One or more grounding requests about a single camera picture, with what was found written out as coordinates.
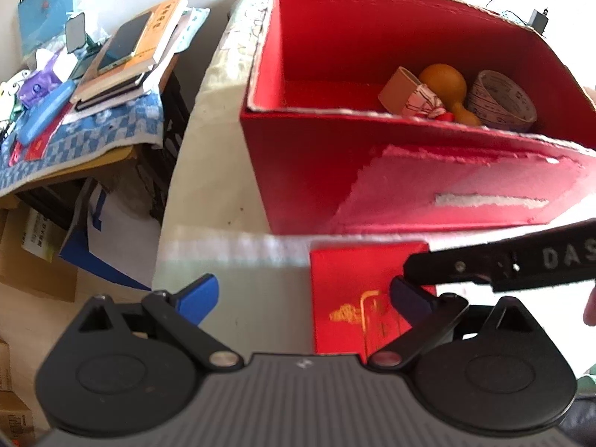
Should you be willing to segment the person right hand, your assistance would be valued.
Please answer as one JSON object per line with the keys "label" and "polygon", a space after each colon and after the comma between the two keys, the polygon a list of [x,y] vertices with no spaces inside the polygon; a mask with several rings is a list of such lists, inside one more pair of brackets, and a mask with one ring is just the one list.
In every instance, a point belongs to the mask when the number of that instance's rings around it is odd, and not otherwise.
{"label": "person right hand", "polygon": [[583,321],[588,326],[596,325],[596,286],[591,290],[584,313]]}

